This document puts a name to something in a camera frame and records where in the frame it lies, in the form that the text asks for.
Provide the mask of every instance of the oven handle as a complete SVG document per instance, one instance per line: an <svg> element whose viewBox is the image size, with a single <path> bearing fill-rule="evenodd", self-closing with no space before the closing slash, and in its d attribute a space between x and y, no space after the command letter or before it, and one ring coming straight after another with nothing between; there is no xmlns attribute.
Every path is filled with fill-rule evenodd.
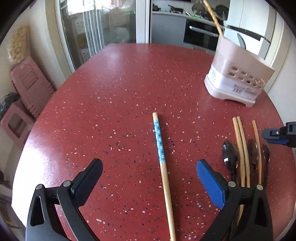
<svg viewBox="0 0 296 241"><path fill-rule="evenodd" d="M217 37L217 38L219 37L218 34L216 34L216 33L212 33L212 32L210 32L210 31L203 30L203 29L201 29L201 28L196 28L196 27L193 27L193 26L189 26L189 28L190 28L191 30L195 31L195 32L198 32L198 33L207 34L207 35L210 35L210 36L212 36L212 37Z"/></svg>

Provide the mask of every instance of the utensil holder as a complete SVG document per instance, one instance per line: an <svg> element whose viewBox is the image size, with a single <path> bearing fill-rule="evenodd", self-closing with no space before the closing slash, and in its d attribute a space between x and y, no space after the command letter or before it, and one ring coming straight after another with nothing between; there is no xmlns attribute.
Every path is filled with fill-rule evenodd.
<svg viewBox="0 0 296 241"><path fill-rule="evenodd" d="M262 58L220 35L205 86L215 98L252 107L273 73Z"/></svg>

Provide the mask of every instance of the wooden chopstick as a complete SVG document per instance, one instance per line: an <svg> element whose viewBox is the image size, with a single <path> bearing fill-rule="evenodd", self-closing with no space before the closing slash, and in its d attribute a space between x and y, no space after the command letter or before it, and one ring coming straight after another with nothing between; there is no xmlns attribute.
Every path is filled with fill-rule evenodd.
<svg viewBox="0 0 296 241"><path fill-rule="evenodd" d="M242 146L244 150L244 165L246 169L246 180L247 180L247 188L250 187L250 163L249 163L249 154L248 154L248 149L247 149L247 142L246 142L246 137L244 135L244 128L242 126L242 121L240 117L237 117L237 122L239 125L239 132L241 134L242 138Z"/></svg>
<svg viewBox="0 0 296 241"><path fill-rule="evenodd" d="M161 139L160 126L159 126L157 113L153 112L152 116L153 116L153 123L154 123L154 129L155 129L156 144L157 144L157 149L158 149L158 158L159 158L159 164L160 164L161 178L163 181L163 192L164 192L164 196L165 196L165 206L166 206L167 216L168 216L168 227L170 230L170 240L176 241L172 200L170 197L170 186L169 186L169 182L168 182L168 171L167 171L166 163L165 163L163 141Z"/></svg>
<svg viewBox="0 0 296 241"><path fill-rule="evenodd" d="M256 140L257 150L258 150L258 184L261 185L262 184L262 157L261 157L260 139L259 139L255 120L252 120L252 124L253 124L255 140Z"/></svg>
<svg viewBox="0 0 296 241"><path fill-rule="evenodd" d="M218 23L218 20L217 20L217 18L216 18L216 16L215 16L213 10L211 9L210 5L208 4L207 0L203 0L203 3L204 3L204 5L206 6L207 11L208 11L209 14L211 15L211 17L212 17L212 19L213 19L213 21L214 21L214 23L215 23L215 25L216 25L216 28L217 28L217 30L218 30L219 35L223 36L222 29L221 29L221 27L220 27L220 25L219 25L219 23Z"/></svg>
<svg viewBox="0 0 296 241"><path fill-rule="evenodd" d="M232 122L233 122L233 126L234 126L235 136L237 138L237 149L239 152L239 171L240 171L241 186L244 187L245 180L246 180L246 171L245 171L245 165L244 165L244 150L243 150L243 146L242 146L242 138L240 135L239 125L238 125L236 117L232 118ZM239 220L242 216L243 209L244 209L244 206L240 205L237 223L239 222Z"/></svg>

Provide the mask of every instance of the pink utensil holder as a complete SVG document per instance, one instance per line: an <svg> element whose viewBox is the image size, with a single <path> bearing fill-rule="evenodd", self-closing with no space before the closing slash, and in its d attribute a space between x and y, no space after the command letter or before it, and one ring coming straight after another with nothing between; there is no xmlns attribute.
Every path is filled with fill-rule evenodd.
<svg viewBox="0 0 296 241"><path fill-rule="evenodd" d="M24 106L37 118L54 94L52 84L45 78L31 56L11 71L11 80Z"/></svg>
<svg viewBox="0 0 296 241"><path fill-rule="evenodd" d="M262 58L219 36L205 86L215 98L252 107L273 73L274 69Z"/></svg>

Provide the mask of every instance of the glass door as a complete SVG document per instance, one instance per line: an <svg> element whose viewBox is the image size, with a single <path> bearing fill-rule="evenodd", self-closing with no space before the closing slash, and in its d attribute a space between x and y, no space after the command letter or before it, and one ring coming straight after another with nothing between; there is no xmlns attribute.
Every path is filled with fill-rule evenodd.
<svg viewBox="0 0 296 241"><path fill-rule="evenodd" d="M56 15L72 72L110 43L149 43L150 0L56 0Z"/></svg>

